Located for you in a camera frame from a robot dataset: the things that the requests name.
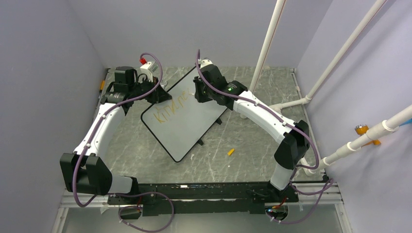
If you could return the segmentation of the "black framed whiteboard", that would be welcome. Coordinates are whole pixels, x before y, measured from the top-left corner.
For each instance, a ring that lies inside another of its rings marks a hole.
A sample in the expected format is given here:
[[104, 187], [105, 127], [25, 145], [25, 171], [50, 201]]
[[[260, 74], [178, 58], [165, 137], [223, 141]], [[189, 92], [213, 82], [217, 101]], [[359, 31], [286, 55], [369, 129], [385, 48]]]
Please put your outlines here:
[[143, 124], [177, 163], [226, 110], [215, 101], [196, 100], [193, 79], [197, 75], [197, 69], [192, 68], [167, 90], [171, 100], [153, 104], [141, 114]]

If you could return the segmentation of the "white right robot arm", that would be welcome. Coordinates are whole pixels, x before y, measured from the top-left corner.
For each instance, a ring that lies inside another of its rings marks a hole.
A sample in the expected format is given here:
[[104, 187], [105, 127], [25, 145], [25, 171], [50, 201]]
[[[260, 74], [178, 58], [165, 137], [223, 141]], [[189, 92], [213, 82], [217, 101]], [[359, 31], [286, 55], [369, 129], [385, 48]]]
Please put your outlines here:
[[199, 103], [215, 101], [252, 120], [279, 144], [274, 154], [275, 170], [270, 178], [268, 196], [280, 201], [286, 196], [294, 170], [310, 148], [309, 126], [295, 122], [269, 108], [238, 81], [227, 82], [219, 68], [209, 60], [197, 66], [195, 98]]

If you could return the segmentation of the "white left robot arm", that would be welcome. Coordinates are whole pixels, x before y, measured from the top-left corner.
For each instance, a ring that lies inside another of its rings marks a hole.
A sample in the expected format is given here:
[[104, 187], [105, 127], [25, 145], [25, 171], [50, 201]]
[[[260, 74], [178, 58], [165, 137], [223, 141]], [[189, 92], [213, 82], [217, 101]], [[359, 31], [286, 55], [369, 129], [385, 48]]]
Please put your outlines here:
[[72, 153], [64, 153], [60, 167], [68, 191], [74, 195], [104, 196], [120, 193], [128, 204], [140, 196], [137, 180], [112, 174], [104, 162], [116, 128], [127, 115], [133, 103], [146, 100], [151, 104], [171, 100], [172, 97], [154, 76], [158, 65], [149, 62], [140, 68], [117, 67], [112, 81], [100, 99], [96, 118], [81, 143]]

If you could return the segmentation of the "yellow marker cap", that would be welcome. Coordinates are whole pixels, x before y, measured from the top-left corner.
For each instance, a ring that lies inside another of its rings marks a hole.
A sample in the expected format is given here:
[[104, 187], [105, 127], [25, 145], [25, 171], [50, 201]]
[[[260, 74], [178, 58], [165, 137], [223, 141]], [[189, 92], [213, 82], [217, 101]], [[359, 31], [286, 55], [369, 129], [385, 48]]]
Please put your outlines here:
[[235, 151], [235, 149], [231, 149], [231, 150], [227, 153], [227, 155], [228, 155], [228, 156], [231, 156], [231, 155], [234, 153], [234, 151]]

